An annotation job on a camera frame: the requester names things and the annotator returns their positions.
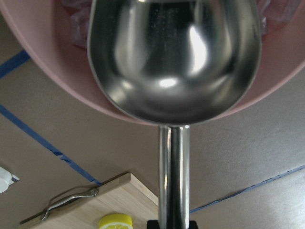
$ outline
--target scoop handle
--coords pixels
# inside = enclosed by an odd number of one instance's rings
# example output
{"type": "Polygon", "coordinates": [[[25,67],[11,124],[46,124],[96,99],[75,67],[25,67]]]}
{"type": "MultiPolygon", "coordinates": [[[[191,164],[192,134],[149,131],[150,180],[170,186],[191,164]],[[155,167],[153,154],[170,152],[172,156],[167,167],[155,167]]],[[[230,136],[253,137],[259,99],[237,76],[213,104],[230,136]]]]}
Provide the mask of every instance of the scoop handle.
{"type": "Polygon", "coordinates": [[[160,229],[188,229],[190,209],[190,127],[159,127],[160,229]]]}

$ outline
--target wooden cutting board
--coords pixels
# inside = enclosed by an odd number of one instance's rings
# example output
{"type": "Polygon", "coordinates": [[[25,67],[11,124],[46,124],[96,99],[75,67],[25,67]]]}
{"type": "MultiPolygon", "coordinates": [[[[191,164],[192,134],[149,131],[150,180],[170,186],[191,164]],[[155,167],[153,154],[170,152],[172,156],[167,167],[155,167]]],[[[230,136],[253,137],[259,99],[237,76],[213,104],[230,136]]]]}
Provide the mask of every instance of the wooden cutting board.
{"type": "Polygon", "coordinates": [[[99,188],[93,198],[78,199],[50,212],[46,221],[41,216],[20,225],[20,229],[97,229],[101,217],[124,213],[132,218],[134,229],[146,229],[150,219],[158,219],[158,198],[131,173],[99,188]]]}

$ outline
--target stainless steel scoop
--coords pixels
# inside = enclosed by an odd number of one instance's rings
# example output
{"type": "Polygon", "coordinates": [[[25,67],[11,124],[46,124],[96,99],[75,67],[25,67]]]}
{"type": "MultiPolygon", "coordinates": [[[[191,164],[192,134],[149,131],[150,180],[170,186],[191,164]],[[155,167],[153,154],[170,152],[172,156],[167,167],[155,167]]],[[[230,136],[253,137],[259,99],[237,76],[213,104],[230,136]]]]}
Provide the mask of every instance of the stainless steel scoop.
{"type": "Polygon", "coordinates": [[[251,84],[255,0],[94,0],[88,40],[108,99],[160,126],[160,228],[188,228],[188,125],[223,113],[251,84]]]}

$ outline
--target blue tape strip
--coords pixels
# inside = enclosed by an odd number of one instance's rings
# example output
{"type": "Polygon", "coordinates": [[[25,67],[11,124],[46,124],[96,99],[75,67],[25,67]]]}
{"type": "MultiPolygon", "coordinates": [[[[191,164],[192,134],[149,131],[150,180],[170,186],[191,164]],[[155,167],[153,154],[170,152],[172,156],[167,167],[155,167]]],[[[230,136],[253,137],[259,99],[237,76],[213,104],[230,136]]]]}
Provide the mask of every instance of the blue tape strip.
{"type": "Polygon", "coordinates": [[[260,186],[266,185],[266,184],[268,184],[268,183],[271,183],[271,182],[273,182],[273,181],[275,181],[275,180],[278,180],[278,179],[280,179],[280,178],[282,178],[282,177],[285,177],[285,176],[290,175],[290,174],[292,174],[292,173],[298,172],[298,171],[300,171],[300,170],[302,170],[302,169],[304,169],[304,168],[305,168],[305,165],[302,165],[302,166],[300,166],[300,167],[298,167],[298,168],[295,168],[295,169],[293,169],[293,170],[289,170],[289,171],[287,171],[287,172],[285,172],[285,173],[282,173],[282,174],[279,174],[279,175],[277,175],[277,176],[275,176],[275,177],[272,177],[272,178],[270,178],[270,179],[264,180],[264,181],[262,181],[262,182],[260,182],[260,183],[258,183],[258,184],[256,184],[256,185],[252,185],[252,186],[250,186],[250,187],[247,187],[247,188],[245,188],[245,189],[243,189],[243,190],[241,190],[241,191],[239,191],[239,192],[236,192],[236,193],[234,193],[234,194],[232,194],[232,195],[229,195],[229,196],[224,197],[224,198],[222,198],[222,199],[215,200],[215,201],[213,201],[213,202],[211,202],[211,203],[209,203],[209,204],[206,204],[206,205],[204,205],[204,206],[201,206],[201,207],[192,209],[192,210],[190,210],[190,213],[194,213],[194,212],[200,211],[200,210],[205,209],[205,208],[207,208],[207,207],[209,207],[209,206],[218,204],[218,203],[220,203],[221,201],[224,201],[224,200],[226,200],[226,199],[229,199],[229,198],[232,198],[232,197],[236,197],[236,196],[238,196],[238,195],[240,195],[240,194],[242,194],[242,193],[251,191],[251,190],[253,190],[253,189],[257,188],[257,187],[260,187],[260,186]]]}
{"type": "Polygon", "coordinates": [[[14,123],[17,127],[19,127],[21,130],[23,130],[25,133],[27,133],[29,136],[34,138],[42,146],[44,146],[45,148],[50,150],[54,155],[58,156],[60,158],[60,160],[65,161],[71,168],[73,168],[76,172],[81,174],[87,180],[89,180],[90,182],[94,182],[97,185],[102,185],[101,182],[96,180],[88,172],[86,172],[79,165],[77,165],[75,162],[73,162],[70,158],[65,156],[60,150],[55,148],[51,143],[49,143],[47,140],[45,140],[43,137],[41,137],[39,134],[37,134],[34,130],[32,130],[24,122],[22,122],[20,119],[18,119],[15,115],[13,115],[10,111],[8,111],[1,104],[0,104],[0,113],[2,115],[4,115],[7,119],[9,119],[12,123],[14,123]]]}
{"type": "Polygon", "coordinates": [[[28,61],[29,59],[30,56],[24,50],[10,58],[8,61],[6,61],[0,66],[0,79],[11,71],[13,71],[15,68],[28,61]]]}

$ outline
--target lemon slice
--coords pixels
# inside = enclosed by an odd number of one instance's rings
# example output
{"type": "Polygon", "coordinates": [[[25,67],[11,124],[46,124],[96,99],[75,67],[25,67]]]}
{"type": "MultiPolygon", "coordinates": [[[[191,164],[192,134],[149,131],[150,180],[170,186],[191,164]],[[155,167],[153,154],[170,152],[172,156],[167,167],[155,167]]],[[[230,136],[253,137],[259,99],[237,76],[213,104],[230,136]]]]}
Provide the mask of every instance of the lemon slice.
{"type": "Polygon", "coordinates": [[[132,229],[132,218],[125,214],[111,214],[101,218],[99,229],[132,229]]]}

